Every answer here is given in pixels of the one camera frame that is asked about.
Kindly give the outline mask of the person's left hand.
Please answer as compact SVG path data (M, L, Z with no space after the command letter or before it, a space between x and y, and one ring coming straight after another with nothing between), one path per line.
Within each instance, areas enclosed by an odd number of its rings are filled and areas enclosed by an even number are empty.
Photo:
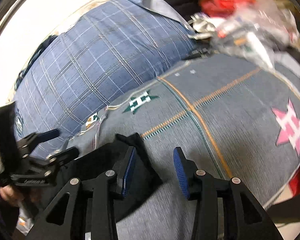
M39 189L31 189L28 193L23 194L15 186L7 185L0 187L0 196L11 206L18 207L26 198L33 203L38 202L41 199L41 192Z

